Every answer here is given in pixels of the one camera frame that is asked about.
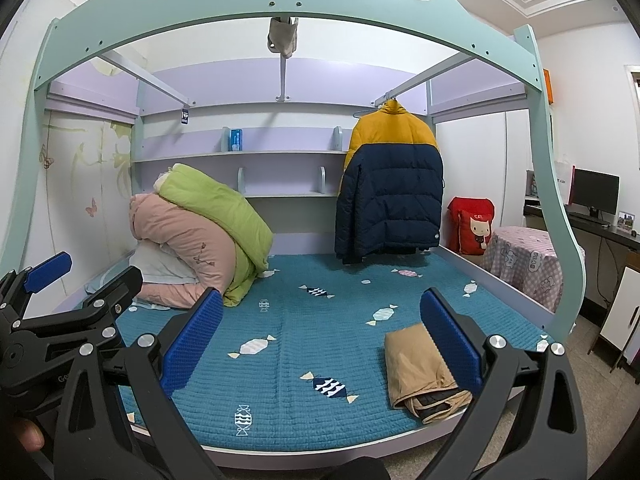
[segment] pink blanket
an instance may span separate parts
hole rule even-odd
[[[196,273],[200,283],[145,283],[138,297],[152,303],[191,308],[206,287],[224,294],[236,270],[236,247],[226,231],[203,216],[156,194],[139,194],[129,204],[129,225],[137,240],[167,244]]]

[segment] blue box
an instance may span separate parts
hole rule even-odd
[[[242,151],[242,130],[231,130],[231,139],[229,142],[229,151]]]

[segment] blue gripper pad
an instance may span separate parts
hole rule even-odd
[[[425,291],[420,300],[420,318],[458,386],[473,396],[479,394],[484,383],[482,358],[431,289]]]
[[[167,397],[187,385],[222,321],[222,296],[215,289],[204,299],[198,300],[193,308],[194,312],[189,313],[188,321],[164,354],[160,385]]]
[[[31,269],[24,282],[24,291],[37,294],[71,270],[71,256],[59,253]]]

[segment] quilted bedspread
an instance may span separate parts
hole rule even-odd
[[[189,383],[173,394],[201,444],[321,450],[420,428],[389,405],[384,337],[420,321],[430,286],[516,347],[535,349],[545,335],[436,254],[369,257],[350,267],[332,254],[274,256],[270,268],[237,308],[225,309]],[[128,310],[118,327],[131,344],[175,314]],[[143,424],[130,389],[122,396]]]

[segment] green blanket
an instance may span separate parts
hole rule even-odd
[[[224,294],[226,306],[236,306],[258,273],[269,267],[273,233],[237,191],[184,164],[175,164],[157,193],[222,227],[236,243],[236,272]]]

